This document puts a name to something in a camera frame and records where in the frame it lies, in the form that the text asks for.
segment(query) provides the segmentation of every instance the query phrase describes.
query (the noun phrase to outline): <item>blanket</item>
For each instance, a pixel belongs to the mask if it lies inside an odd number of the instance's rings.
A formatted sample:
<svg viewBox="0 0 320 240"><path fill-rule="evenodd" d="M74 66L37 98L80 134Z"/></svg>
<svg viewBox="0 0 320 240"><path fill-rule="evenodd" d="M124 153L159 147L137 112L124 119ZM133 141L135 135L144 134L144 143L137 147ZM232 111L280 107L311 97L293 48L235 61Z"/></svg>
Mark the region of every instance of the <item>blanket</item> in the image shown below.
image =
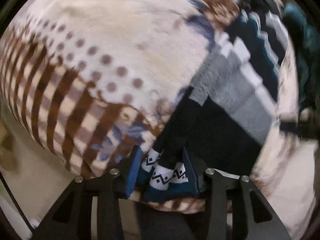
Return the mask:
<svg viewBox="0 0 320 240"><path fill-rule="evenodd" d="M29 0L0 40L1 95L16 120L68 170L101 176L133 145L150 151L184 89L195 88L202 63L223 45L223 30L237 17L240 0L201 0L203 10L197 1ZM234 40L224 41L234 46ZM275 114L267 114L275 125L259 136L252 169L265 195L276 188L294 146L276 122L297 112L289 37L283 50L277 94L270 93ZM131 199L143 201L138 191ZM148 204L190 213L203 210L204 200Z"/></svg>

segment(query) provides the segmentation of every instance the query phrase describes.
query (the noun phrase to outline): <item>dark teal fabric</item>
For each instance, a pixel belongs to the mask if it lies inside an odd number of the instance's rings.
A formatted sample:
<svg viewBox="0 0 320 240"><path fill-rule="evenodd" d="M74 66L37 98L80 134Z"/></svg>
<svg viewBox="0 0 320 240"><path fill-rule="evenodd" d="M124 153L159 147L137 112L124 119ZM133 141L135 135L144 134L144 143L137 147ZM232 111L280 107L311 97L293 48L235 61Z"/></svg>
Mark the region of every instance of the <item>dark teal fabric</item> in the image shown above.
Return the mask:
<svg viewBox="0 0 320 240"><path fill-rule="evenodd" d="M292 3L284 8L283 23L294 45L299 83L299 106L320 110L320 35L305 13Z"/></svg>

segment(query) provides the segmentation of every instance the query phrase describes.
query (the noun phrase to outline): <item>bolt head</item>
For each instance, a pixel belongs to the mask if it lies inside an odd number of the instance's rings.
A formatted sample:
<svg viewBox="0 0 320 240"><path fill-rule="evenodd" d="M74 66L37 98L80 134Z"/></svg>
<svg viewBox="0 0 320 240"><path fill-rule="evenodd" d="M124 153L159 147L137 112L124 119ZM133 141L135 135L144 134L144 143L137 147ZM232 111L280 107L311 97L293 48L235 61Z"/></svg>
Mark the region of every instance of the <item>bolt head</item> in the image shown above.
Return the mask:
<svg viewBox="0 0 320 240"><path fill-rule="evenodd" d="M82 182L83 181L83 177L82 176L77 176L77 177L75 177L75 182L76 183L80 183L80 182Z"/></svg>
<svg viewBox="0 0 320 240"><path fill-rule="evenodd" d="M208 174L208 175L213 175L214 174L214 169L213 168L207 168L205 170L205 173Z"/></svg>
<svg viewBox="0 0 320 240"><path fill-rule="evenodd" d="M109 172L110 172L111 175L119 174L119 170L118 169L111 169Z"/></svg>
<svg viewBox="0 0 320 240"><path fill-rule="evenodd" d="M249 182L249 181L250 181L250 178L245 175L245 176L242 176L242 177L241 177L241 180L244 181L244 182Z"/></svg>

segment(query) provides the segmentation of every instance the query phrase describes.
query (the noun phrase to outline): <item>gray fabric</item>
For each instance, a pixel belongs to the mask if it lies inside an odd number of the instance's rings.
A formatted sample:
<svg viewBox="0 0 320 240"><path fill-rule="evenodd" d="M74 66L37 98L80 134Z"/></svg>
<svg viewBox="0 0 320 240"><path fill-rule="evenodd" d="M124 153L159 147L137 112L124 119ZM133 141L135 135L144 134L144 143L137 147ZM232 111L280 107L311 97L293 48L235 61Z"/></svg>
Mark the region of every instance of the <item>gray fabric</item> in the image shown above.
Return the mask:
<svg viewBox="0 0 320 240"><path fill-rule="evenodd" d="M263 145L272 117L261 103L263 98L257 97L255 88L240 71L250 54L244 44L237 44L231 50L228 48L230 43L226 43L211 51L191 82L194 90L189 98L202 106L209 96L257 143Z"/></svg>
<svg viewBox="0 0 320 240"><path fill-rule="evenodd" d="M212 50L191 82L194 90L189 98L201 106L209 96L210 90L219 89L228 81L228 77L240 68L241 62L235 53L230 53L226 58L220 50L219 46Z"/></svg>
<svg viewBox="0 0 320 240"><path fill-rule="evenodd" d="M284 50L288 47L288 35L284 32L284 26L280 22L280 19L276 15L271 13L266 14L266 24L268 27L273 28L276 31L277 39L280 41Z"/></svg>
<svg viewBox="0 0 320 240"><path fill-rule="evenodd" d="M242 126L261 146L264 144L272 117L266 112L255 94L238 108L231 118Z"/></svg>

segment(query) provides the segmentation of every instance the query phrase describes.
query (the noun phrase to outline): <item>zigzag pattern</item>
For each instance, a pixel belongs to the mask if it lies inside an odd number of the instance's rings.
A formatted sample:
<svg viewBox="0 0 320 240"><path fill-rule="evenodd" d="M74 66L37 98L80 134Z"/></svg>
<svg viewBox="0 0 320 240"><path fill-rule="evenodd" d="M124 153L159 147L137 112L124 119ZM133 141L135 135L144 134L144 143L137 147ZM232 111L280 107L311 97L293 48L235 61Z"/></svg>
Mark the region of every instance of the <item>zigzag pattern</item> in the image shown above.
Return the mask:
<svg viewBox="0 0 320 240"><path fill-rule="evenodd" d="M184 178L187 178L187 175L186 175L186 172L182 172L182 171L179 171L177 169L175 169L173 171L173 174L172 174L172 177L175 178L175 176L178 177L178 179L180 179L181 177L184 179Z"/></svg>
<svg viewBox="0 0 320 240"><path fill-rule="evenodd" d="M184 172L182 172L182 171L178 171L177 169L175 169L174 171L173 171L173 174L172 174L172 177L173 178L175 178L175 177L178 177L178 179L180 179L180 178L187 178L187 175L186 175L186 172L184 171ZM168 178L168 177L162 177L162 175L161 174L159 174L159 175L156 175L156 173L154 172L153 174L152 174L152 177L151 177L151 179L153 180L153 179L156 179L157 181L157 183L159 183L160 181L162 182L162 184L163 185L165 185L165 184L167 184L169 181L170 181L170 179L171 178Z"/></svg>
<svg viewBox="0 0 320 240"><path fill-rule="evenodd" d="M153 160L153 158L149 158L149 156L147 156L143 162L146 163L146 166L151 166L151 165L155 164L160 159L160 156L161 156L161 154L158 156L158 158L155 161Z"/></svg>
<svg viewBox="0 0 320 240"><path fill-rule="evenodd" d="M165 184L167 184L167 183L170 181L171 178L168 178L168 177L164 177L164 178L163 178L161 174L155 176L155 172L154 172L151 179L152 179L152 180L153 180L153 179L156 179L156 182L157 182L157 183L159 183L159 182L161 181L162 184L165 185Z"/></svg>

